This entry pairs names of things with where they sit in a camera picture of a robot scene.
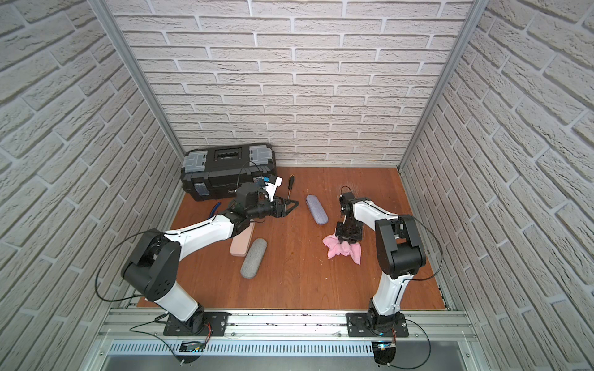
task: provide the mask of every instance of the metal panel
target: metal panel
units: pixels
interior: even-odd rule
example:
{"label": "metal panel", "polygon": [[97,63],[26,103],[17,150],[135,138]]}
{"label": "metal panel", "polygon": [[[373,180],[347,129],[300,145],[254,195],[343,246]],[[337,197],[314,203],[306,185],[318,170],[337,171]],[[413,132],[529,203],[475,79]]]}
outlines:
{"label": "metal panel", "polygon": [[444,68],[441,70],[441,74],[437,79],[437,83],[435,84],[433,91],[431,92],[429,100],[427,101],[427,105],[423,110],[423,114],[421,114],[419,123],[416,126],[408,145],[406,146],[404,155],[402,155],[402,159],[398,165],[399,170],[403,170],[405,168],[406,162],[411,157],[412,151],[415,149],[416,143],[419,141],[419,137],[421,136],[427,121],[429,120],[429,116],[437,106],[437,102],[441,98],[441,95],[446,90],[447,84],[450,81],[450,77],[454,73],[456,66],[458,66],[458,62],[462,57],[462,53],[466,49],[466,46],[468,45],[470,38],[476,29],[476,25],[478,25],[488,3],[489,0],[475,0],[471,8],[468,10],[468,16],[462,25],[460,34],[456,38],[454,46],[451,48]]}
{"label": "metal panel", "polygon": [[[167,341],[178,355],[200,356],[303,356],[303,357],[373,357],[370,341],[247,341],[211,340],[203,351],[179,351],[182,340]],[[109,356],[168,355],[169,349],[159,340],[114,340]]]}

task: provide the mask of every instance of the pink cloth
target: pink cloth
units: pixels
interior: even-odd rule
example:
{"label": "pink cloth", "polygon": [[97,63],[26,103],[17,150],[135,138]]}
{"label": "pink cloth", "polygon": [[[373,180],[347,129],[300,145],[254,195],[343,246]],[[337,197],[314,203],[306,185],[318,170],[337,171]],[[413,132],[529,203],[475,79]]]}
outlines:
{"label": "pink cloth", "polygon": [[350,255],[355,263],[361,264],[361,245],[359,245],[359,242],[350,244],[347,241],[342,241],[341,243],[334,234],[327,236],[322,242],[330,249],[328,250],[328,259],[338,254]]}

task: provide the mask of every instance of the screwdriver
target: screwdriver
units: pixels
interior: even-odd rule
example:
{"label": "screwdriver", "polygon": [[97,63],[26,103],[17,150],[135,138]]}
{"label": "screwdriver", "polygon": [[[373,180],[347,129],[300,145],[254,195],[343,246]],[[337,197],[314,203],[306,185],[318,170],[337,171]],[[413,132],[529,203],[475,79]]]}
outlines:
{"label": "screwdriver", "polygon": [[287,195],[287,198],[291,198],[291,189],[293,189],[293,183],[295,183],[295,175],[291,174],[291,176],[289,176],[289,194]]}

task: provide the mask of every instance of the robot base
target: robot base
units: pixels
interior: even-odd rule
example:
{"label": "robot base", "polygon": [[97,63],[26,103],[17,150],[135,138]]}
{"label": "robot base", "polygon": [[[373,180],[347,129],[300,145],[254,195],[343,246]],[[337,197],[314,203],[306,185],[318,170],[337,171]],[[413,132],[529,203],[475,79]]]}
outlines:
{"label": "robot base", "polygon": [[369,301],[367,314],[347,313],[346,322],[349,326],[349,337],[386,337],[392,338],[392,328],[397,338],[409,336],[404,314],[396,312],[389,316],[380,316],[373,307],[373,300]]}
{"label": "robot base", "polygon": [[206,322],[210,323],[213,333],[211,336],[223,336],[225,328],[227,327],[227,319],[229,313],[227,312],[201,312],[197,311],[195,315],[185,322],[181,322],[175,316],[169,314],[164,336],[207,336],[208,326]]}

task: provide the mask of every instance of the red wire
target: red wire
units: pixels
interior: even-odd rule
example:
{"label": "red wire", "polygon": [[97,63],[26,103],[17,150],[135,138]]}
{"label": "red wire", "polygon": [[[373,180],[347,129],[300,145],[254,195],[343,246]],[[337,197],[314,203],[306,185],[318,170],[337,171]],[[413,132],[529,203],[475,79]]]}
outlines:
{"label": "red wire", "polygon": [[208,341],[210,340],[210,337],[213,333],[213,328],[210,326],[210,322],[206,322],[206,324],[208,325],[208,335],[206,335],[206,340],[204,341],[205,347],[206,347],[206,344],[208,344]]}

